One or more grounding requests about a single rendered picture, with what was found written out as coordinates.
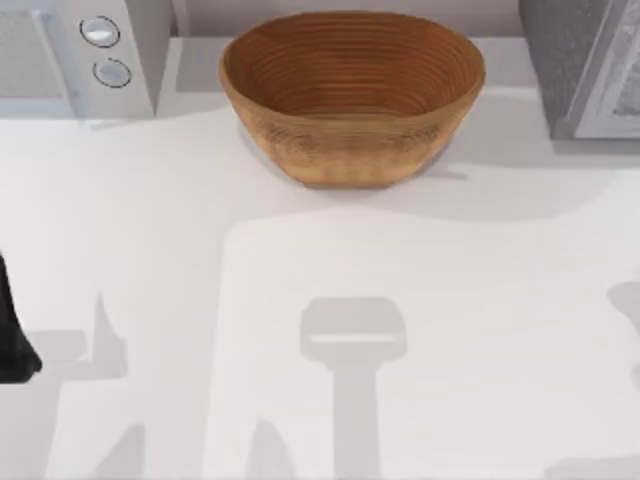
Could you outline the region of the round grey microwave knob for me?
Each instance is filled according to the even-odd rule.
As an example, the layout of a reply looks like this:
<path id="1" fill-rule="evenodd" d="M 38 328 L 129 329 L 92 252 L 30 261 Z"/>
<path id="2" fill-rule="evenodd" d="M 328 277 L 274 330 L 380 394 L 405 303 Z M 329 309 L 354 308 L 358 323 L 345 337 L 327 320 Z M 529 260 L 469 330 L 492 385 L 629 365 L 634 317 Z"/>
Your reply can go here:
<path id="1" fill-rule="evenodd" d="M 92 74 L 97 82 L 111 89 L 125 88 L 133 78 L 129 66 L 114 58 L 94 62 Z"/>
<path id="2" fill-rule="evenodd" d="M 96 16 L 81 20 L 79 32 L 88 44 L 96 48 L 111 48 L 121 38 L 119 26 L 106 16 Z"/>

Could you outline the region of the pale microwave oven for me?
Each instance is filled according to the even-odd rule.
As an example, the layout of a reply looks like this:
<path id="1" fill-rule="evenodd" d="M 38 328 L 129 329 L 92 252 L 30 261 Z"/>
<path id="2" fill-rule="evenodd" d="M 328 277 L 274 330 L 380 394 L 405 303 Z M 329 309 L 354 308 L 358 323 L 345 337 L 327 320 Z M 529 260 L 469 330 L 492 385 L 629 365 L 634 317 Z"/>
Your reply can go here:
<path id="1" fill-rule="evenodd" d="M 80 35 L 96 16 L 119 26 L 115 46 Z M 0 119 L 154 117 L 175 30 L 173 0 L 0 0 Z M 131 69 L 125 88 L 95 80 L 93 63 L 107 58 Z"/>

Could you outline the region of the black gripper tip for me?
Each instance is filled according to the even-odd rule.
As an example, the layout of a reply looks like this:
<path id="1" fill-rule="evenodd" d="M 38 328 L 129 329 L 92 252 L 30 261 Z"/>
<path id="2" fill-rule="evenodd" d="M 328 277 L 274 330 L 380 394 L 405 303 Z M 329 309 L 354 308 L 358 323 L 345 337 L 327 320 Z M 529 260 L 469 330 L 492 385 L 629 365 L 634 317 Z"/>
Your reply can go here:
<path id="1" fill-rule="evenodd" d="M 23 331 L 0 254 L 0 385 L 24 384 L 40 373 L 42 360 Z"/>

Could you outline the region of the brown woven basket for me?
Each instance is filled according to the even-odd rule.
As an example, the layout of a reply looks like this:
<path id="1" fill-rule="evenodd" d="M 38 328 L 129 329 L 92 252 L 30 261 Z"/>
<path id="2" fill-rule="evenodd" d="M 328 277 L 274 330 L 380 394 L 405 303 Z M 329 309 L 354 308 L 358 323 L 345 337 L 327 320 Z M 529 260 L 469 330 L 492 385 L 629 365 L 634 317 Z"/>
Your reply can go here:
<path id="1" fill-rule="evenodd" d="M 382 11 L 304 12 L 234 38 L 224 93 L 249 137 L 308 187 L 384 188 L 432 165 L 486 79 L 465 35 Z"/>

